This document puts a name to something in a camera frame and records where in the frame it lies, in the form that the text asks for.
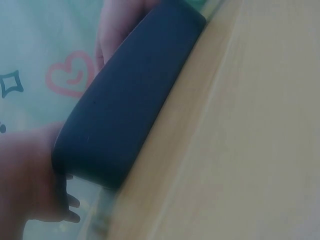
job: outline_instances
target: wooden table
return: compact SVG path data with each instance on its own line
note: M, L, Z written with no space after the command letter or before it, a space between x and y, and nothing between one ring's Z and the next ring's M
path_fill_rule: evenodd
M108 240L319 239L319 10L221 4L118 196Z

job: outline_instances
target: star shape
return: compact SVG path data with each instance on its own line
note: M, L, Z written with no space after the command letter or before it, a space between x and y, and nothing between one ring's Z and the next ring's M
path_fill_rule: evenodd
M4 82L4 79L8 78L14 78L16 86L11 86L8 89L6 89L6 84ZM2 98L4 99L8 93L17 91L22 93L24 91L24 88L22 87L20 77L19 77L19 71L16 70L14 72L11 72L6 75L0 75L0 86L1 86L1 93L2 93Z

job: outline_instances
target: heart outline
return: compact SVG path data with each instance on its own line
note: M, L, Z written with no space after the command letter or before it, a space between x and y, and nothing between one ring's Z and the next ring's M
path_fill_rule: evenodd
M53 82L52 73L56 70L60 70L70 74L72 72L72 61L73 59L77 59L77 58L82 59L87 68L85 90L75 91L75 90L67 89L67 88L56 85ZM84 92L86 91L86 89L93 82L94 76L95 76L95 67L91 57L84 51L74 51L65 58L64 63L57 62L52 64L49 67L48 71L45 74L45 83L47 87L56 94L73 97L73 98L81 98ZM68 79L66 82L70 85L75 85L75 84L78 84L82 78L83 78L83 72L80 70L78 71L77 77L75 79Z

